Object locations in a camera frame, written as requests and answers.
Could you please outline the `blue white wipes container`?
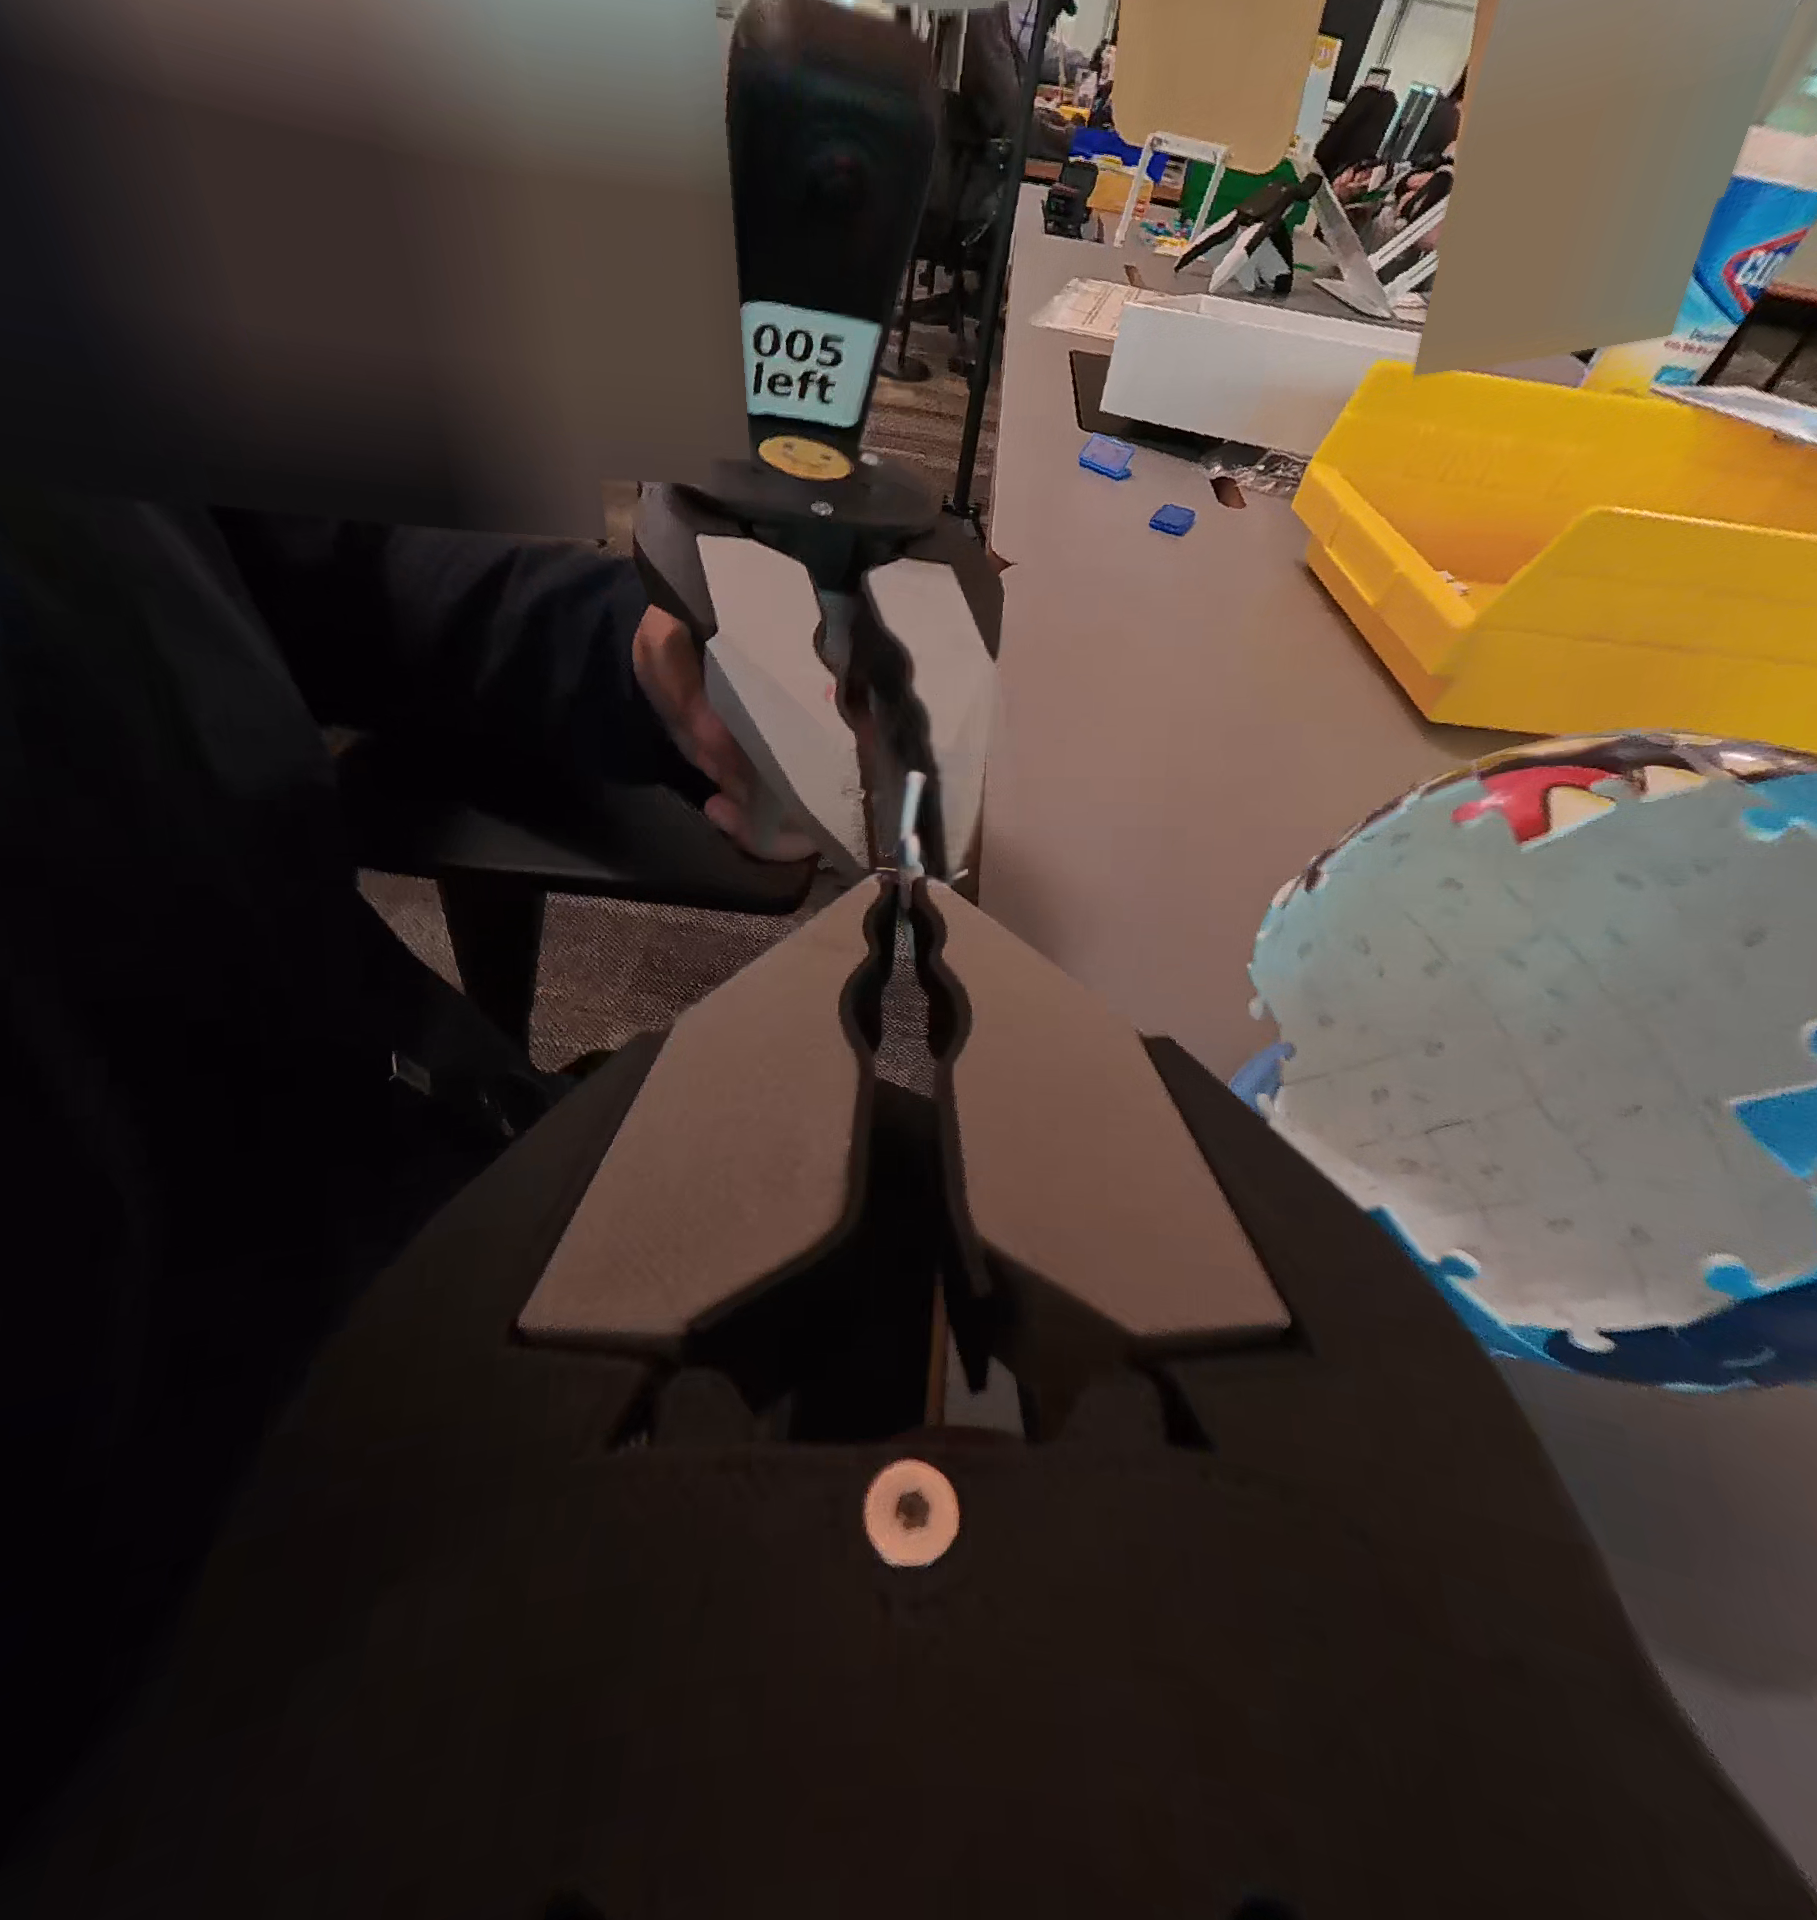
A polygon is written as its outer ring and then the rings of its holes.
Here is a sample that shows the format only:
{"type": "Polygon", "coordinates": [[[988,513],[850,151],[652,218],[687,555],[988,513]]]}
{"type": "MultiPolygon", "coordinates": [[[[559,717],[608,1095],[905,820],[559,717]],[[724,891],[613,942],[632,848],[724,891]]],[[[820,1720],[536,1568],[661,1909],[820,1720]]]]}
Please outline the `blue white wipes container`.
{"type": "Polygon", "coordinates": [[[1752,128],[1689,267],[1659,386],[1705,377],[1817,223],[1817,135],[1752,128]]]}

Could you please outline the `white paper sheet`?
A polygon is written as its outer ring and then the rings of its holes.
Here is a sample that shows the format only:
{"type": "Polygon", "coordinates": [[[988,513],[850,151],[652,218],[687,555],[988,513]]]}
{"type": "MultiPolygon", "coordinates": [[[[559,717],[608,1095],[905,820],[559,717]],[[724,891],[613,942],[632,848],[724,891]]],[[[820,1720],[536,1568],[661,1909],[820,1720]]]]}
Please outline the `white paper sheet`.
{"type": "Polygon", "coordinates": [[[1034,311],[1030,324],[1083,342],[1113,346],[1121,316],[1131,306],[1156,305],[1161,293],[1149,289],[1077,276],[1034,311]]]}

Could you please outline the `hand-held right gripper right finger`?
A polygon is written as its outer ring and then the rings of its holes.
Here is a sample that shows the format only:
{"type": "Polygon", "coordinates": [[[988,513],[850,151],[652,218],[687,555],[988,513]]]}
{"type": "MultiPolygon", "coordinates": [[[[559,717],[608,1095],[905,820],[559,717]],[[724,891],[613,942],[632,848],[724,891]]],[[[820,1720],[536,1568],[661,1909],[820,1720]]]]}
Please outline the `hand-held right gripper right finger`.
{"type": "Polygon", "coordinates": [[[943,883],[905,918],[969,1377],[1081,1389],[1279,1345],[1291,1307],[1135,1026],[943,883]]]}

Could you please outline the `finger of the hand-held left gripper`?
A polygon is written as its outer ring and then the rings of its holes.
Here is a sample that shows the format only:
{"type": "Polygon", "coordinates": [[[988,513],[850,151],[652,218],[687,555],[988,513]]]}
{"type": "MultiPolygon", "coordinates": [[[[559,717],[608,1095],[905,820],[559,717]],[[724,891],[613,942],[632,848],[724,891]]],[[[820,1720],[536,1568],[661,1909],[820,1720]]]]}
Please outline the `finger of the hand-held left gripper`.
{"type": "Polygon", "coordinates": [[[864,577],[881,663],[899,690],[881,698],[902,773],[922,773],[925,866],[944,883],[977,869],[986,765],[996,726],[996,663],[948,564],[899,558],[864,577]]]}
{"type": "Polygon", "coordinates": [[[815,652],[807,569],[747,538],[699,538],[715,634],[706,698],[754,765],[751,846],[803,835],[837,875],[869,871],[864,781],[838,685],[815,652]]]}

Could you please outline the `person's left hand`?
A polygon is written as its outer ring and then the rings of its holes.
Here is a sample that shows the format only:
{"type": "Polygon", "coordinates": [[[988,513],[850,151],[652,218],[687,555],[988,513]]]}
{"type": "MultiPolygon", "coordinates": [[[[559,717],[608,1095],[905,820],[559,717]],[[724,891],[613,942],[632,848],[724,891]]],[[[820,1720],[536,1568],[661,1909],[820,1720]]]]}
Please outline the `person's left hand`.
{"type": "Polygon", "coordinates": [[[681,757],[708,785],[704,818],[741,851],[760,861],[815,861],[807,835],[786,826],[757,826],[769,800],[760,773],[711,705],[704,683],[704,650],[664,611],[650,607],[632,642],[637,685],[681,757]]]}

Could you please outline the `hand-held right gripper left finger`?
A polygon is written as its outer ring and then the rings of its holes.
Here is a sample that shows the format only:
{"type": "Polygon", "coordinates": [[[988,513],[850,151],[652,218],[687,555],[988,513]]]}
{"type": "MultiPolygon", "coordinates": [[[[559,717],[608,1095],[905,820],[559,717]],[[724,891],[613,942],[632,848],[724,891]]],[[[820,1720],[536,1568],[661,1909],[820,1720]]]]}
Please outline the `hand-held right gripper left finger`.
{"type": "Polygon", "coordinates": [[[847,1241],[868,1195],[894,910],[894,887],[868,878],[678,1018],[520,1337],[681,1346],[847,1241]]]}

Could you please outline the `white box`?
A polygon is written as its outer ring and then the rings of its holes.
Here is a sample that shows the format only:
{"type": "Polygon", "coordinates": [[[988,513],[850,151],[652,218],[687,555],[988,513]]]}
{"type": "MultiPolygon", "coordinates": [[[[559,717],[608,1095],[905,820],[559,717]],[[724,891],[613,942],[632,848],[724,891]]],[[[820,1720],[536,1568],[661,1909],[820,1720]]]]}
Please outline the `white box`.
{"type": "Polygon", "coordinates": [[[1126,301],[1104,382],[1113,419],[1313,454],[1375,366],[1409,368],[1421,336],[1292,306],[1126,301]]]}

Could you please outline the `black office chair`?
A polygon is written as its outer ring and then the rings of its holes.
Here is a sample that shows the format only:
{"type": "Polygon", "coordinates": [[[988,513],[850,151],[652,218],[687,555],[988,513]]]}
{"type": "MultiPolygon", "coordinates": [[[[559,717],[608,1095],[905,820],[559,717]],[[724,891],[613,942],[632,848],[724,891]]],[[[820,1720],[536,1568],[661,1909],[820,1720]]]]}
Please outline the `black office chair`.
{"type": "Polygon", "coordinates": [[[654,787],[611,794],[584,839],[406,787],[346,811],[358,866],[437,887],[463,992],[517,1043],[530,1041],[550,895],[777,918],[837,887],[822,861],[754,860],[654,787]]]}

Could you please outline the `black white device on stand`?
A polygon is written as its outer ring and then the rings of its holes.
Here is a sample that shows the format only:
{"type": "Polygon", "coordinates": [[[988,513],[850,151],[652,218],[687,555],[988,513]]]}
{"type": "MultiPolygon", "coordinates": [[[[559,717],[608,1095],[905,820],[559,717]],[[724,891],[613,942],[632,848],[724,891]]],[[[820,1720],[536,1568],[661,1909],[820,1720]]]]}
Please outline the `black white device on stand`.
{"type": "Polygon", "coordinates": [[[1282,301],[1295,289],[1295,216],[1305,216],[1323,187],[1321,175],[1275,179],[1212,222],[1178,255],[1177,273],[1209,267],[1207,293],[1247,293],[1282,301]]]}

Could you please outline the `person's left forearm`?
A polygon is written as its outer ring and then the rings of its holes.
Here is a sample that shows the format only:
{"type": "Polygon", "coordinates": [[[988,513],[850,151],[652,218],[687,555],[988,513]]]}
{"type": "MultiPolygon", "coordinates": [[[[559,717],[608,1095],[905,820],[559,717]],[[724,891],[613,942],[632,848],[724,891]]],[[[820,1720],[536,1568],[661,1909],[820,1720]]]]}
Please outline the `person's left forearm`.
{"type": "Polygon", "coordinates": [[[652,604],[628,558],[310,513],[212,523],[319,725],[414,750],[504,808],[717,794],[637,683],[652,604]]]}

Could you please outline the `blue white puzzle ball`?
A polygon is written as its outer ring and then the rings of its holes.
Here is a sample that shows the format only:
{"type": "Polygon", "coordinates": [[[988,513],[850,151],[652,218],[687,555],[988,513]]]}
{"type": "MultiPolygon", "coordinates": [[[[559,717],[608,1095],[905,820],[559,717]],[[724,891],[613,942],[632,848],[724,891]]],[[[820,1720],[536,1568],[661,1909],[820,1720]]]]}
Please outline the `blue white puzzle ball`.
{"type": "Polygon", "coordinates": [[[1489,1354],[1817,1384],[1817,756],[1484,756],[1291,879],[1251,986],[1236,1093],[1489,1354]]]}

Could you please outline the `white triangular stand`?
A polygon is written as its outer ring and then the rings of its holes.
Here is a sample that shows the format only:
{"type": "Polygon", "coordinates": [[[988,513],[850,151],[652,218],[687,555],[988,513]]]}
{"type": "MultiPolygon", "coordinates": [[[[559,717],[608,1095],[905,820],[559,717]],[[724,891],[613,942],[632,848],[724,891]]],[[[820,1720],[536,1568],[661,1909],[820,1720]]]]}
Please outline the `white triangular stand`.
{"type": "Polygon", "coordinates": [[[1317,289],[1371,321],[1422,324],[1448,198],[1436,201],[1374,253],[1362,247],[1347,206],[1326,179],[1317,183],[1310,209],[1317,237],[1332,259],[1332,273],[1319,276],[1317,289]]]}

